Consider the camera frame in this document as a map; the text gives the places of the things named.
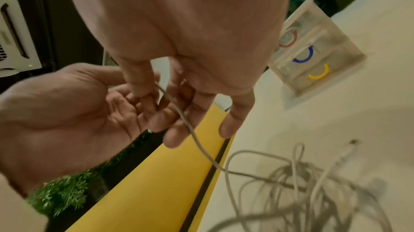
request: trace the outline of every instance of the foliage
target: foliage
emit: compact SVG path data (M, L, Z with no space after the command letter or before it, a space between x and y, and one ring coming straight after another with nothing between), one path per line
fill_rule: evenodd
M143 132L132 144L114 158L93 169L55 179L34 190L28 196L27 202L35 210L49 217L58 216L70 206L75 209L82 208L86 201L88 183L122 161L135 146L141 145L149 137L149 134L150 132Z

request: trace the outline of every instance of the red ring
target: red ring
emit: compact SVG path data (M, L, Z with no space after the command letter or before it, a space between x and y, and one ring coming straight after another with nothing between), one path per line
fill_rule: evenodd
M292 41L292 43L289 43L287 45L279 44L279 47L290 47L290 46L292 46L296 42L296 40L298 39L298 31L295 29L292 33L293 33L293 41Z

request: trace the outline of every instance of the white device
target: white device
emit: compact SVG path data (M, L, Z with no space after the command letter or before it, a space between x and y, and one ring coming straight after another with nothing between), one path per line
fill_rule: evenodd
M0 78L42 67L18 0L0 0Z

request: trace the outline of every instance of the vent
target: vent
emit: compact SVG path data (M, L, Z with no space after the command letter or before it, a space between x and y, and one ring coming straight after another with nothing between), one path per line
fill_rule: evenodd
M0 61L3 61L7 58L7 54L4 51L3 47L0 45Z

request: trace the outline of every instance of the table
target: table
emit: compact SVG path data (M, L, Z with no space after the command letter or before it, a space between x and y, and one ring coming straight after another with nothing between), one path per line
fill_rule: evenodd
M362 141L340 174L372 190L394 231L414 225L414 0L356 0L334 22L367 55L367 60L313 92L295 98L271 72L255 87L256 104L238 131L229 154L251 149L291 157L306 145L304 161L327 167L340 147ZM266 175L274 161L254 155L235 158L232 170ZM237 194L245 178L230 178ZM257 186L243 193L246 209ZM199 232L234 217L221 174ZM257 231L258 224L252 224ZM240 225L224 231L242 231ZM359 228L353 231L380 231Z

